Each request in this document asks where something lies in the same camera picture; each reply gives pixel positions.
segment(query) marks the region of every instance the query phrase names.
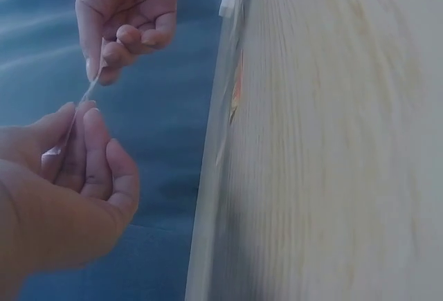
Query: fingernail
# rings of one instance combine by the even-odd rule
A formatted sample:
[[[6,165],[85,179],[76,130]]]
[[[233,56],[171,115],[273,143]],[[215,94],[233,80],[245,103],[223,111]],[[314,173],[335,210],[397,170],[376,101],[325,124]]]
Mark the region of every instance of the fingernail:
[[[154,39],[150,39],[150,38],[143,40],[142,43],[144,45],[148,45],[148,46],[154,46],[155,44],[157,44],[157,42]]]
[[[96,78],[96,72],[92,69],[92,64],[90,59],[86,59],[86,74],[90,82],[92,82],[93,79]]]
[[[52,149],[48,150],[43,154],[43,156],[58,156],[62,153],[61,147],[53,147]]]
[[[120,59],[120,56],[117,53],[110,53],[108,55],[106,55],[106,60],[108,62],[118,62],[118,60]]]

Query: light wood surface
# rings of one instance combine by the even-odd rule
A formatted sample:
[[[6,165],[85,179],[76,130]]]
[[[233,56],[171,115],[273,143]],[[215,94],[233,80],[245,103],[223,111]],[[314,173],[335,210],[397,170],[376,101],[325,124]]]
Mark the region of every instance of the light wood surface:
[[[443,300],[443,0],[251,0],[228,126],[231,26],[187,300]]]

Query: hand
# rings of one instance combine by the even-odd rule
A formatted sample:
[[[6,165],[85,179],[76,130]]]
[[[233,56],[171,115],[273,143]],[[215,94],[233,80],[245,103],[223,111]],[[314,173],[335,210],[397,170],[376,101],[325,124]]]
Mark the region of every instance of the hand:
[[[88,78],[97,76],[102,56],[100,83],[110,84],[138,55],[171,42],[177,0],[76,0],[75,10]]]
[[[14,268],[27,274],[76,267],[106,254],[137,209],[136,164],[110,138],[94,107],[79,106],[68,144],[57,155],[44,153],[67,133],[72,103],[32,125],[0,128],[0,199],[6,199],[0,204],[10,208],[0,211],[0,222],[13,230],[6,244],[15,250]],[[6,269],[0,267],[0,276]]]

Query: finger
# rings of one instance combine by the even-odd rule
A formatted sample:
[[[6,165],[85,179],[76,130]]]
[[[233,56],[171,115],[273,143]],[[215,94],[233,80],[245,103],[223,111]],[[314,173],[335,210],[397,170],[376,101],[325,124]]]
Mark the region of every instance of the finger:
[[[146,29],[154,28],[153,24],[147,24]],[[123,44],[123,46],[132,54],[142,55],[142,54],[150,54],[155,51],[154,48],[148,45],[144,45],[141,42],[142,32],[130,25],[125,24],[121,26],[117,31],[117,39]]]
[[[40,155],[57,147],[64,134],[71,126],[75,113],[75,105],[69,102],[57,112],[48,114],[28,126],[40,148]]]
[[[112,193],[112,174],[106,158],[111,140],[98,109],[90,109],[83,118],[86,146],[86,179],[81,194],[107,200]]]
[[[91,6],[76,0],[75,13],[77,15],[80,46],[87,61],[87,76],[92,81],[100,68],[100,56],[103,36],[103,16]]]
[[[122,68],[136,61],[136,56],[118,42],[110,42],[103,48],[103,60],[108,67]]]
[[[93,101],[84,102],[78,107],[75,122],[66,145],[64,160],[55,178],[56,185],[71,188],[76,192],[79,192],[83,187],[86,170],[83,117],[88,110],[94,107],[96,107],[96,103]]]
[[[120,77],[122,69],[121,68],[112,68],[105,66],[103,67],[102,73],[100,74],[99,83],[103,86],[107,86],[117,82]]]
[[[113,209],[115,220],[119,224],[118,230],[123,231],[138,207],[140,194],[138,169],[129,154],[115,139],[109,141],[106,157],[114,178],[114,189],[107,203]]]
[[[148,46],[154,46],[157,49],[166,47],[174,37],[177,25],[176,12],[157,17],[155,21],[155,29],[147,29],[142,34],[142,43]]]

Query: wrist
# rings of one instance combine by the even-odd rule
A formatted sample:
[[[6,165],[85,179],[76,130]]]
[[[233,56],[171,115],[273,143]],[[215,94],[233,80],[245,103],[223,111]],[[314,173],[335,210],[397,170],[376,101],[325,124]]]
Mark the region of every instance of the wrist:
[[[21,242],[17,212],[0,179],[0,299],[9,300],[30,274]]]

